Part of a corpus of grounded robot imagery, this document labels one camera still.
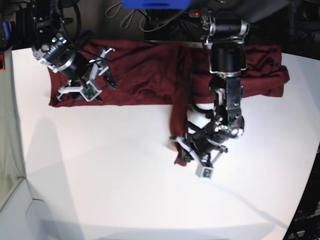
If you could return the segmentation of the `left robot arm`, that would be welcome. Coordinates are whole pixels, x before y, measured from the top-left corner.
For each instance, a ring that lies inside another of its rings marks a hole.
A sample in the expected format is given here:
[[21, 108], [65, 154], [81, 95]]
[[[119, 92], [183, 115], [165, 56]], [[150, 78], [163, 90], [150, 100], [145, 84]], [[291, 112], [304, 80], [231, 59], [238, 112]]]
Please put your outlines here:
[[250, 23], [245, 17], [219, 16], [212, 8], [200, 12], [201, 26], [207, 31], [204, 46], [208, 51], [211, 80], [208, 85], [213, 109], [199, 108], [194, 102], [190, 74], [185, 78], [186, 98], [193, 110], [204, 114], [209, 123], [198, 127], [184, 121], [180, 136], [172, 136], [178, 156], [176, 163], [185, 166], [197, 161], [202, 171], [213, 170], [213, 151], [228, 152], [225, 141], [237, 139], [244, 133], [241, 99], [254, 95], [281, 97], [284, 84], [290, 79], [282, 65], [279, 45], [245, 46]]

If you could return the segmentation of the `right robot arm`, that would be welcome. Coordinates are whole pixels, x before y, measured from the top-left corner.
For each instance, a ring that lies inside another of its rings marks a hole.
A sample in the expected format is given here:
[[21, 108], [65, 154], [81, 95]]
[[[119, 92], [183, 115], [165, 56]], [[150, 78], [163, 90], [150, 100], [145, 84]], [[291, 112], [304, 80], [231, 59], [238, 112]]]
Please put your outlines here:
[[68, 20], [61, 0], [32, 2], [31, 16], [35, 27], [32, 53], [40, 64], [54, 74], [61, 73], [67, 78], [66, 84], [57, 91], [58, 101], [63, 96], [71, 95], [76, 99], [82, 97], [87, 102], [92, 102], [98, 100], [103, 92], [96, 82], [98, 77], [102, 77], [111, 89], [117, 88], [110, 62], [106, 58], [114, 48], [101, 49], [98, 54], [84, 49], [91, 40], [90, 32], [81, 32], [82, 21], [77, 1], [72, 0], [70, 3], [76, 20], [74, 38], [70, 38], [67, 32]]

